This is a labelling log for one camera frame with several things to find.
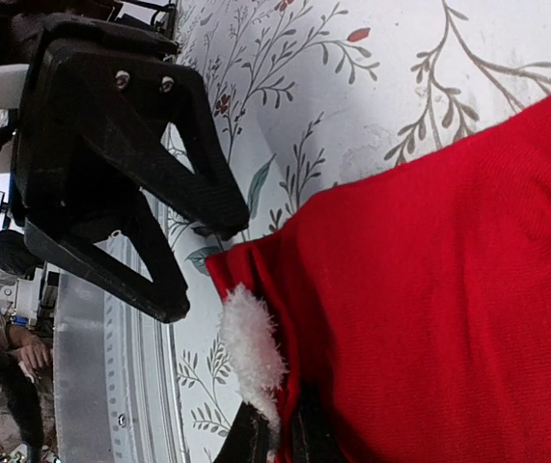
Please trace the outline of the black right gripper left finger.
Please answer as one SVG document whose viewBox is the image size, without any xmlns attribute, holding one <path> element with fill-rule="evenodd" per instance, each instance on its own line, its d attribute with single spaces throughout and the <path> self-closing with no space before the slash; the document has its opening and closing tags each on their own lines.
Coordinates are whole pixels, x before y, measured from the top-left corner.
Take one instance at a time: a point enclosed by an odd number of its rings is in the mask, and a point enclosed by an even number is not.
<svg viewBox="0 0 551 463">
<path fill-rule="evenodd" d="M 265 463 L 269 452 L 268 421 L 251 404 L 242 402 L 214 463 Z"/>
</svg>

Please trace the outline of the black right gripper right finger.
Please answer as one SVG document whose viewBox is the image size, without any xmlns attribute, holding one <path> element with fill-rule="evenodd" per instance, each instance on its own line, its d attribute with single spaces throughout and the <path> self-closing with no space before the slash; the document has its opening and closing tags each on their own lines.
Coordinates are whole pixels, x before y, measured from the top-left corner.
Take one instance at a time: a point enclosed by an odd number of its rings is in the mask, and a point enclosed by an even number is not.
<svg viewBox="0 0 551 463">
<path fill-rule="evenodd" d="M 346 463 L 327 422 L 317 388 L 303 384 L 291 417 L 294 463 Z"/>
</svg>

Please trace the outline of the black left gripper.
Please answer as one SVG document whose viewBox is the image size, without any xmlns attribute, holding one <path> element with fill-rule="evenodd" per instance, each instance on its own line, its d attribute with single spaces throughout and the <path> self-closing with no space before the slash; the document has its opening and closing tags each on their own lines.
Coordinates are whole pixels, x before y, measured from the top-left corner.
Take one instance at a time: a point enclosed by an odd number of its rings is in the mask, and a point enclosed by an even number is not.
<svg viewBox="0 0 551 463">
<path fill-rule="evenodd" d="M 11 212 L 28 232 L 156 232 L 143 190 L 231 237 L 250 212 L 221 150 L 205 85 L 141 24 L 19 14 L 10 55 L 28 65 Z"/>
</svg>

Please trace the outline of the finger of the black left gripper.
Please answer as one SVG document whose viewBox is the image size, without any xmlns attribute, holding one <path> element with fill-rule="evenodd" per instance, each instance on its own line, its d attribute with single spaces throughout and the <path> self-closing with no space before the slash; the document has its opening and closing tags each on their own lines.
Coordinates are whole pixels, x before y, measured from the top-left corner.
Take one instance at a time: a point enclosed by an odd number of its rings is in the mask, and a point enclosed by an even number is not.
<svg viewBox="0 0 551 463">
<path fill-rule="evenodd" d="M 147 267 L 147 277 L 97 247 L 112 232 L 129 239 Z M 147 202 L 31 210 L 25 216 L 24 242 L 40 259 L 162 323 L 179 321 L 189 312 L 187 282 Z"/>
</svg>

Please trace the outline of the red sock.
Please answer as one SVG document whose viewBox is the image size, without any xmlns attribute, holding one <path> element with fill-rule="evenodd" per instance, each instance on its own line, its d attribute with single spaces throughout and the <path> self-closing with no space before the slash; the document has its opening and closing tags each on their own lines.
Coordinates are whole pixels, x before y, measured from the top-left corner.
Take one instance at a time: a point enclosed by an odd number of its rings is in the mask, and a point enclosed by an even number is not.
<svg viewBox="0 0 551 463">
<path fill-rule="evenodd" d="M 312 390 L 350 462 L 551 462 L 551 96 L 207 269 L 270 461 Z"/>
</svg>

